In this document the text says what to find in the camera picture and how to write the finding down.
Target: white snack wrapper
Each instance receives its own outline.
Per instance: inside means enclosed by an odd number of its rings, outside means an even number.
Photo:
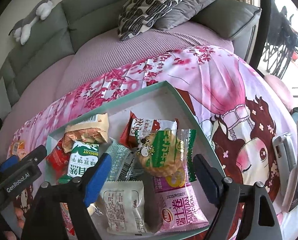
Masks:
[[[135,118],[132,120],[129,136],[135,136],[138,143],[142,131],[177,130],[176,121]]]
[[[108,233],[151,234],[144,222],[144,193],[142,181],[105,182],[100,196],[108,218]]]
[[[99,145],[76,141],[70,155],[68,176],[82,177],[85,171],[93,167],[99,157]]]

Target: cartoon cow logo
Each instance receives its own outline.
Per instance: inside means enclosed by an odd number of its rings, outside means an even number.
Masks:
[[[141,139],[141,146],[137,149],[137,155],[141,154],[143,157],[153,155],[154,147],[152,146],[154,136],[152,134],[147,135]]]

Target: pink snack wrapper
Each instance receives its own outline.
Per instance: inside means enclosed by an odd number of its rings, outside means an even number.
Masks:
[[[153,177],[161,227],[158,233],[187,231],[209,224],[199,208],[186,167],[168,177]]]

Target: cartoon girl face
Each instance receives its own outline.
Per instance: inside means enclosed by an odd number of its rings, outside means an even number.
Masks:
[[[269,177],[268,150],[259,138],[247,142],[239,151],[236,165],[241,171],[243,183],[253,185],[257,181],[263,184]]]

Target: teal box rim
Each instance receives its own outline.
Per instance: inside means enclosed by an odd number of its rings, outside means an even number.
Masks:
[[[220,161],[219,161],[217,155],[215,154],[213,148],[211,147],[210,142],[207,139],[206,135],[204,134],[202,128],[200,127],[200,125],[198,124],[196,119],[194,118],[191,110],[189,109],[189,107],[187,106],[187,104],[185,103],[185,101],[183,100],[181,95],[167,81],[155,83],[155,84],[150,85],[148,87],[145,87],[145,88],[142,88],[142,89],[137,90],[135,92],[132,92],[130,94],[127,94],[123,97],[120,97],[116,100],[105,103],[104,105],[102,105],[98,108],[95,108],[95,109],[93,109],[93,110],[79,116],[78,118],[71,120],[67,124],[61,126],[60,128],[58,128],[57,130],[53,131],[52,133],[50,133],[48,135],[47,143],[46,143],[47,155],[49,155],[53,150],[52,146],[51,146],[51,139],[59,133],[64,133],[64,130],[68,125],[73,125],[73,124],[79,123],[81,121],[84,121],[84,120],[90,118],[91,116],[94,116],[95,114],[106,113],[107,110],[110,109],[110,108],[119,106],[120,104],[126,103],[130,100],[133,100],[137,97],[143,96],[144,94],[153,92],[153,91],[161,89],[161,88],[167,88],[172,93],[172,95],[175,97],[175,99],[178,101],[179,105],[181,106],[183,111],[186,113],[189,121],[193,124],[194,127],[192,129],[195,129],[197,131],[197,137],[199,137],[202,144],[206,148],[206,153],[208,155],[209,161],[212,163],[212,166],[217,168],[222,176],[225,176],[225,173],[222,169]],[[51,170],[52,170],[52,168],[50,168],[49,165],[46,164],[46,170],[45,170],[45,179],[46,179],[46,181],[50,181],[50,182],[52,181],[52,179],[51,179],[51,173],[52,173]],[[194,236],[196,234],[199,234],[199,233],[207,230],[208,228],[209,228],[209,226],[194,229],[194,230],[189,230],[189,231],[180,231],[180,232],[178,232],[178,234],[176,236],[168,236],[168,237],[165,237],[165,238],[162,238],[162,239],[163,240],[182,240],[182,239],[186,239],[188,237]]]

